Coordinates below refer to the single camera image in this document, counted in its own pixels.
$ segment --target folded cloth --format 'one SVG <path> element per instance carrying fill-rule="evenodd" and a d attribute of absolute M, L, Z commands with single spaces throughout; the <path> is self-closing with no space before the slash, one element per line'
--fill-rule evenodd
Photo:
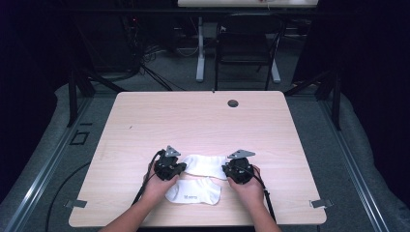
<path fill-rule="evenodd" d="M 220 186 L 209 177 L 196 180 L 178 180 L 165 194 L 173 203 L 206 203 L 215 205 L 220 201 Z"/>
<path fill-rule="evenodd" d="M 226 157 L 207 157 L 200 155 L 186 156 L 182 162 L 187 164 L 185 172 L 195 176 L 216 177 L 226 180 L 222 166 L 226 164 Z"/>

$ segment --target gray carpet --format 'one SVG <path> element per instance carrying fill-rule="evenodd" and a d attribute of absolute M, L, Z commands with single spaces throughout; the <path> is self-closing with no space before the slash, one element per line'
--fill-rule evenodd
<path fill-rule="evenodd" d="M 303 43 L 291 39 L 283 39 L 277 56 L 277 64 L 282 78 L 281 84 L 272 84 L 271 90 L 286 91 L 291 88 L 290 81 L 295 69 L 299 52 Z M 213 80 L 213 54 L 212 49 L 207 49 L 207 62 L 205 80 L 202 83 L 195 81 L 196 55 L 182 57 L 168 52 L 157 53 L 156 57 L 147 63 L 153 71 L 166 77 L 169 81 L 188 91 L 211 91 Z M 266 73 L 243 71 L 241 81 L 232 82 L 228 76 L 232 75 L 225 70 L 226 76 L 223 89 L 263 89 L 263 79 Z M 130 91 L 164 91 L 156 81 L 147 74 L 139 74 L 133 78 L 115 82 Z M 89 107 L 79 119 L 75 128 L 79 132 L 87 132 L 88 137 L 83 145 L 65 146 L 62 158 L 59 161 L 51 180 L 46 186 L 42 196 L 33 208 L 22 231 L 45 231 L 49 207 L 51 208 L 48 231 L 97 231 L 98 228 L 71 228 L 68 218 L 71 209 L 64 205 L 68 200 L 76 199 L 85 177 L 88 166 L 84 166 L 74 174 L 77 168 L 91 160 L 97 143 L 103 131 L 104 123 L 113 104 L 115 94 L 102 86 L 94 83 L 97 95 L 91 100 Z M 364 205 L 351 181 L 344 164 L 342 152 L 332 131 L 332 125 L 326 121 L 326 113 L 321 104 L 312 96 L 315 87 L 307 88 L 300 97 L 288 97 L 287 102 L 294 119 L 302 145 L 305 149 L 307 160 L 313 178 L 318 187 L 319 194 L 324 199 L 331 199 L 335 206 L 326 210 L 328 220 L 320 226 L 321 231 L 373 231 Z M 0 206 L 0 229 L 5 230 L 18 206 L 28 192 L 31 184 L 41 171 L 44 163 L 53 155 L 57 143 L 66 131 L 68 123 L 68 88 L 62 87 L 56 92 L 59 98 L 57 110 L 52 122 L 47 128 L 44 137 L 33 157 L 30 159 L 14 188 Z M 390 231 L 410 231 L 408 209 L 403 207 L 387 189 L 380 174 L 372 165 L 371 149 L 368 146 L 366 135 L 358 122 L 351 105 L 346 98 L 342 98 L 340 123 L 342 133 L 349 148 L 361 168 L 364 178 L 374 195 L 381 214 L 389 226 Z M 283 231 L 317 231 L 316 226 L 282 226 Z M 251 228 L 235 228 L 235 231 L 251 231 Z M 211 231 L 207 228 L 179 228 L 163 231 Z"/>

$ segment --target table leg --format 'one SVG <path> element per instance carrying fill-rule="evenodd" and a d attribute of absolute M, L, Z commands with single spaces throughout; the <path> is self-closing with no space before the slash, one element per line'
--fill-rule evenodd
<path fill-rule="evenodd" d="M 278 72 L 278 66 L 277 66 L 277 62 L 274 59 L 274 64 L 272 65 L 272 78 L 274 79 L 274 83 L 279 84 L 280 83 L 280 76 L 279 76 L 279 72 Z"/>
<path fill-rule="evenodd" d="M 205 55 L 204 55 L 204 35 L 202 17 L 198 19 L 198 65 L 196 67 L 196 81 L 204 80 Z"/>

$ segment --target dark background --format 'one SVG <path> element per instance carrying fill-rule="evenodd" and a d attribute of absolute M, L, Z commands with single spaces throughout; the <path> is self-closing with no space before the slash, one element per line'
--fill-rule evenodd
<path fill-rule="evenodd" d="M 173 4 L 173 1 L 162 2 Z M 54 91 L 68 82 L 71 71 L 76 67 L 127 71 L 134 67 L 135 60 L 125 45 L 125 37 L 109 36 L 109 32 L 121 29 L 120 20 L 108 25 L 101 16 L 100 23 L 90 26 L 86 23 L 90 21 L 81 17 L 49 20 L 41 11 L 42 1 L 2 1 L 1 4 L 0 200 L 3 200 L 50 121 L 57 101 Z M 299 81 L 334 67 L 340 70 L 342 93 L 352 102 L 366 131 L 375 166 L 392 192 L 408 206 L 409 7 L 404 0 L 394 3 L 321 0 L 319 12 L 359 12 L 362 16 L 315 19 L 294 76 Z M 159 25 L 153 20 L 148 23 Z M 162 25 L 163 30 L 152 27 L 159 43 L 163 34 L 156 32 L 169 31 L 168 26 L 174 21 L 167 23 L 170 24 Z M 90 51 L 81 33 L 94 35 L 88 38 L 92 38 L 90 43 L 98 52 Z M 174 41 L 170 38 L 162 43 L 172 47 Z"/>

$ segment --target table top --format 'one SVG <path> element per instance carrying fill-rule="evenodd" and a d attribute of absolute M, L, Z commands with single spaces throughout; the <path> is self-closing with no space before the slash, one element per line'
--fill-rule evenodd
<path fill-rule="evenodd" d="M 238 102 L 231 107 L 228 101 Z M 73 208 L 73 227 L 104 226 L 126 211 L 142 184 L 153 155 L 171 145 L 182 155 L 228 156 L 254 152 L 278 224 L 321 224 L 318 200 L 301 141 L 283 93 L 275 91 L 121 93 Z M 183 174 L 181 179 L 191 178 Z M 218 204 L 173 204 L 165 198 L 141 226 L 252 225 L 226 181 Z"/>
<path fill-rule="evenodd" d="M 315 8 L 318 0 L 178 0 L 179 7 Z"/>

